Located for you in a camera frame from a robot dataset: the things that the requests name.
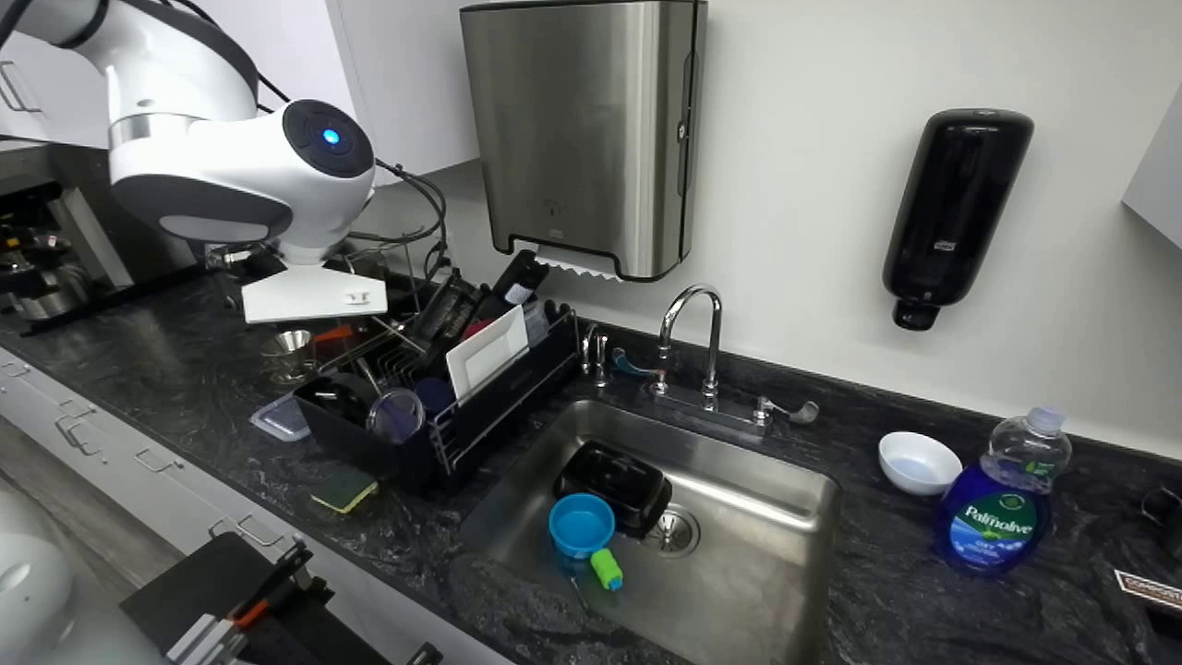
sponge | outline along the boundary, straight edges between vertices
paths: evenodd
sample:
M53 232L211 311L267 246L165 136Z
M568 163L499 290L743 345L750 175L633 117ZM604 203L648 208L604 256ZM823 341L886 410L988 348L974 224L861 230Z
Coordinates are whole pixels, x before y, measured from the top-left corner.
M350 466L328 466L311 486L311 497L341 516L355 512L371 494L377 494L377 481Z

sink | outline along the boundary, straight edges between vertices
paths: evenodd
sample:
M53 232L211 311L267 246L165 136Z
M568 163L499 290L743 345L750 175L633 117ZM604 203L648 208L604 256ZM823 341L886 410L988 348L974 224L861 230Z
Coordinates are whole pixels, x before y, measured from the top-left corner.
M568 580L546 535L554 478L589 441L674 481L658 529L613 540L621 593L593 577ZM462 535L468 550L581 593L686 662L819 662L831 512L836 484L819 474L581 399L489 490Z

countertop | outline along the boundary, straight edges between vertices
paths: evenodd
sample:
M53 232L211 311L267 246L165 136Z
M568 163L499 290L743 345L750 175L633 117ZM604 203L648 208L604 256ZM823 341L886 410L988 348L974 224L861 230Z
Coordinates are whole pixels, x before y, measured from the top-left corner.
M572 593L499 569L457 540L467 512L505 460L563 401L593 391L584 379L540 407L462 490L383 490L362 512L332 516L308 497L319 474L332 466L320 448L286 448L248 423L263 401L292 388L267 362L270 341L272 330L239 324L205 277L38 337L0 324L0 348L514 662L678 662L589 614ZM1074 460L1052 494L1055 521L1039 555L1001 580L979 580L935 550L935 502L894 490L881 474L876 444L889 428L919 428L973 457L996 418L745 359L723 359L723 379L778 401L823 407L819 423L777 423L761 444L766 454L840 484L823 662L1182 662L1179 643L1161 638L1143 604L1112 585L1112 565L1182 580L1182 565L1171 565L1137 516L1137 502L1161 484L1182 486L1182 466L1074 441Z

sink drain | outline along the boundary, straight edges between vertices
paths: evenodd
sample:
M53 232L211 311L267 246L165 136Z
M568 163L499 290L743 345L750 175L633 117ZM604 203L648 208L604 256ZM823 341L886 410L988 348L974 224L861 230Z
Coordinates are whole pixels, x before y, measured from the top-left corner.
M649 533L649 542L658 542L660 555L690 555L701 542L701 523L690 511L669 502Z

black soap dispenser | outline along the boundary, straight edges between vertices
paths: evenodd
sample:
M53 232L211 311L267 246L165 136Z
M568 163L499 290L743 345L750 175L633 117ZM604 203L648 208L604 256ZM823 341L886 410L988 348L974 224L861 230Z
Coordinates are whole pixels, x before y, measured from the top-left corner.
M886 256L902 330L930 330L973 287L1032 133L1032 117L984 106L926 123Z

